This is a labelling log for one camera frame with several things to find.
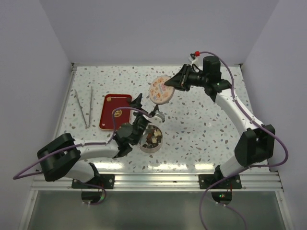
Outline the round silver tin lid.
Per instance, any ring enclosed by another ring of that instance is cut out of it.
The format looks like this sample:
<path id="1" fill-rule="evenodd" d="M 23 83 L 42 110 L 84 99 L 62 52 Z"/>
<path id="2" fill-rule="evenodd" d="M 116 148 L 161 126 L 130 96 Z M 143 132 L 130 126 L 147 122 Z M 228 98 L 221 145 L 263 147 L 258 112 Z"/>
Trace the round silver tin lid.
<path id="1" fill-rule="evenodd" d="M 166 86 L 165 83 L 171 79 L 167 75 L 159 76 L 153 80 L 149 88 L 149 98 L 157 105 L 163 105 L 173 97 L 175 88 Z"/>

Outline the metal serving tongs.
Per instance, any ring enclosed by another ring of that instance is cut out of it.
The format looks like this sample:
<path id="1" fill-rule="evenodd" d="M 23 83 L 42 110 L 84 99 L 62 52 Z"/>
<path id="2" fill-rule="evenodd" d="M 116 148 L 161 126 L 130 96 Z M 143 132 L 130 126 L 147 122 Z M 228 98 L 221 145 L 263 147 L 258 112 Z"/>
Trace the metal serving tongs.
<path id="1" fill-rule="evenodd" d="M 74 93 L 78 103 L 78 107 L 81 111 L 83 121 L 85 123 L 85 128 L 88 129 L 91 125 L 94 89 L 91 86 L 90 92 L 86 93 L 85 96 L 82 96 L 81 98 L 79 97 L 79 93 L 76 89 L 74 90 Z"/>

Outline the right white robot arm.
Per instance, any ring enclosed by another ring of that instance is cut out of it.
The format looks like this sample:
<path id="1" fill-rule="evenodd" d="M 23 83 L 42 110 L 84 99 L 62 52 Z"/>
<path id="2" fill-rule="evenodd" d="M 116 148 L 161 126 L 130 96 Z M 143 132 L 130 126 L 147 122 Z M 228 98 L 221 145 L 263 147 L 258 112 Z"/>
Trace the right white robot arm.
<path id="1" fill-rule="evenodd" d="M 185 64 L 181 70 L 165 82 L 166 86 L 180 91 L 189 91 L 192 86 L 203 87 L 205 93 L 221 107 L 237 129 L 240 139 L 234 155 L 215 169 L 214 184 L 225 188 L 231 182 L 231 175 L 261 163 L 273 156 L 275 129 L 264 125 L 245 107 L 234 90 L 234 79 L 222 78 L 219 57 L 209 55 L 203 58 L 202 70 L 196 72 L 193 66 Z"/>

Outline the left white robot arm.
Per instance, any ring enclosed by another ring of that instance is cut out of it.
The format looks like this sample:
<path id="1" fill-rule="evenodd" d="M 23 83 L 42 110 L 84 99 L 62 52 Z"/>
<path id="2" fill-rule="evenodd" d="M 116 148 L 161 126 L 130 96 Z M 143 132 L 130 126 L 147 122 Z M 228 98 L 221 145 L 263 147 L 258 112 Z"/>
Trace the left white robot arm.
<path id="1" fill-rule="evenodd" d="M 133 123 L 123 123 L 114 128 L 110 139 L 106 142 L 95 142 L 74 139 L 65 133 L 38 151 L 37 157 L 42 174 L 47 182 L 54 182 L 67 177 L 83 182 L 89 188 L 95 188 L 100 182 L 99 172 L 93 163 L 94 158 L 122 158 L 138 145 L 148 126 L 157 127 L 165 121 L 165 115 L 158 106 L 147 113 L 142 109 L 142 96 L 139 95 L 129 106 L 119 107 L 112 111 L 112 124 L 116 125 L 115 113 L 133 111 Z"/>

